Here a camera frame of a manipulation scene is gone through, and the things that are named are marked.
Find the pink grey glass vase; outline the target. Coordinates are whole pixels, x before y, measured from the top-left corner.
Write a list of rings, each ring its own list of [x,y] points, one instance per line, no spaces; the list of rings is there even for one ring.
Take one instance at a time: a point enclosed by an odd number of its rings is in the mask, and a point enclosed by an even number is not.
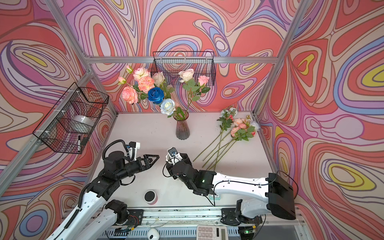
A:
[[[176,137],[179,140],[186,140],[190,137],[190,129],[187,123],[187,119],[189,117],[189,113],[186,111],[182,111],[182,114],[177,114],[174,116],[174,119],[177,122],[176,125]]]

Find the pale blue white rose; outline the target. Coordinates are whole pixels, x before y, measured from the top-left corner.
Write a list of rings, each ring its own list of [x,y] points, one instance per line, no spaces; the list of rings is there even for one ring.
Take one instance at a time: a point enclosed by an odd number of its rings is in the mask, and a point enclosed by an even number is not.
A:
[[[161,113],[167,115],[168,118],[174,117],[181,120],[181,107],[172,99],[164,99],[160,105]]]

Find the dark blue rose stem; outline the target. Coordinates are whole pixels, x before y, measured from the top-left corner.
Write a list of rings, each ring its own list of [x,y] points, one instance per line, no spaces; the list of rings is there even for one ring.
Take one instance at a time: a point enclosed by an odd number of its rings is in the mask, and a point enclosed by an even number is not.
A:
[[[161,88],[155,87],[148,91],[148,100],[156,105],[160,105],[164,100],[165,94]]]

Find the orange pink carnation spray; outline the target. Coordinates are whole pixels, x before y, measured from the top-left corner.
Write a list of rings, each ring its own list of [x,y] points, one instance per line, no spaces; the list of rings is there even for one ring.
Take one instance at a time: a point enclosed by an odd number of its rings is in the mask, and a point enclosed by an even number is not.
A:
[[[155,87],[155,80],[147,76],[141,78],[137,85],[129,85],[125,78],[119,77],[118,85],[125,86],[122,91],[123,100],[133,105],[148,98],[149,91]]]

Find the cream white rose stem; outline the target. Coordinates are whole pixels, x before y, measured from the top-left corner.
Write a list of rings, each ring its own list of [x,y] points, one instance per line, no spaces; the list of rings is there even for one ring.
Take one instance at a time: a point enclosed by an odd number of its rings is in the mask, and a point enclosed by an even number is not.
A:
[[[171,85],[168,85],[167,80],[163,72],[155,73],[152,78],[155,81],[155,86],[160,88],[165,93],[165,99],[172,97],[172,92],[175,90]]]

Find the pink carnation spray stem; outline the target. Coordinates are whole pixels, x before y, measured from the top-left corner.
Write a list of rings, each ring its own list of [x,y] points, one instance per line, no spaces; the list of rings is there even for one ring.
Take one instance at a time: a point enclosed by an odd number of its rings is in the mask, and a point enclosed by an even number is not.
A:
[[[126,71],[129,74],[132,74],[134,80],[137,82],[139,82],[142,78],[146,78],[150,76],[150,73],[146,68],[138,68],[136,70],[133,70],[133,68],[130,65],[126,65]]]

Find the light pink rose stem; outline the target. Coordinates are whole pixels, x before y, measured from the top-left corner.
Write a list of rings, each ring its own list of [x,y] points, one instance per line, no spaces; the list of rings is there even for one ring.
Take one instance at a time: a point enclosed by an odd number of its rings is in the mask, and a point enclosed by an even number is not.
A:
[[[187,108],[186,111],[190,111],[192,103],[197,102],[203,94],[208,93],[211,88],[208,86],[210,78],[208,76],[199,76],[197,80],[191,78],[184,83],[183,88],[187,93]]]

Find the cream pink rose stem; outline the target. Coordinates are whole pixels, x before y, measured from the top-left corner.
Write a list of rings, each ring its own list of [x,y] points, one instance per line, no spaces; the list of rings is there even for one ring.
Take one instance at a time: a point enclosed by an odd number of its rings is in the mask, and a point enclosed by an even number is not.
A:
[[[192,103],[192,98],[193,98],[192,87],[195,86],[194,73],[195,73],[194,69],[187,69],[185,71],[179,72],[179,77],[181,78],[180,83],[182,84],[182,87],[186,91],[186,95],[187,95],[186,112],[188,112],[190,105]]]

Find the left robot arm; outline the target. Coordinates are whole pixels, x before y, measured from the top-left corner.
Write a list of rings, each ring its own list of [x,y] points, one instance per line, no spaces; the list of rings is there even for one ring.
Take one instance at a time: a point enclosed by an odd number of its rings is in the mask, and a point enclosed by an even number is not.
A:
[[[137,155],[140,143],[115,140],[102,153],[104,168],[80,193],[77,206],[48,236],[49,240],[96,240],[114,224],[126,224],[127,204],[111,200],[125,178],[149,170],[158,155]]]

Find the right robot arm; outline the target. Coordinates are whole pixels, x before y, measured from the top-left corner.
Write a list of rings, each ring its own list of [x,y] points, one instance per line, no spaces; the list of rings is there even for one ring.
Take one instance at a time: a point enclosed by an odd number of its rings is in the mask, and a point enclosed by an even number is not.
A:
[[[293,187],[278,174],[270,173],[266,178],[240,178],[214,171],[197,170],[187,154],[169,149],[166,168],[174,179],[181,180],[193,194],[215,197],[222,194],[249,197],[239,199],[235,208],[238,223],[248,224],[257,216],[272,214],[283,220],[295,220],[295,196]]]

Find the mint green small clock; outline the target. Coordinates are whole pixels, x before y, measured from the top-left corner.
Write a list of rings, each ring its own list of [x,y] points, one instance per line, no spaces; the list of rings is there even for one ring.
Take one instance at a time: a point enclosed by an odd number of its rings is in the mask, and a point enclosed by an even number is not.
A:
[[[215,201],[219,201],[221,199],[221,196],[220,195],[208,195],[209,199],[211,201],[215,200]]]

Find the white pink calculator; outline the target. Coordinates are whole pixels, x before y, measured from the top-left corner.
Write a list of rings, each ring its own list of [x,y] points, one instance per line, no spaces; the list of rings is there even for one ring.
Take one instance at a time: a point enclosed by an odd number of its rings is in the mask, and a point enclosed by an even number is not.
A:
[[[224,226],[198,225],[197,240],[228,240],[228,230]]]

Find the white round device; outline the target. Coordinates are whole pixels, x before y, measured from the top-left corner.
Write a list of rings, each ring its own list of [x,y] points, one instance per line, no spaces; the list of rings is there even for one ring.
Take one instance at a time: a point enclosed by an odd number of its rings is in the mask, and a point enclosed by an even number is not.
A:
[[[147,239],[148,240],[159,240],[160,239],[160,233],[155,228],[150,228],[147,232]]]

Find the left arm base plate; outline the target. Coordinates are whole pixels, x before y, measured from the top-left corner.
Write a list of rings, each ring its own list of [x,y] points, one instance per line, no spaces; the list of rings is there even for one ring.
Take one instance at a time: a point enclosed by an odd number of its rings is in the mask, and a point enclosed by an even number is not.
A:
[[[117,214],[116,225],[137,227],[141,225],[143,220],[143,215],[144,215],[143,209],[122,210]]]

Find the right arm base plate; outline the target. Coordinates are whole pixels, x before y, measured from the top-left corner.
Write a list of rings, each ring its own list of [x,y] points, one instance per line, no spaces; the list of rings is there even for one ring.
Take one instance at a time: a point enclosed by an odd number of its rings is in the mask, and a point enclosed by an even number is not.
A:
[[[221,209],[221,223],[227,226],[239,226],[241,224],[253,224],[258,226],[263,222],[261,216],[256,216],[253,219],[245,217],[240,211],[235,208],[222,208]]]

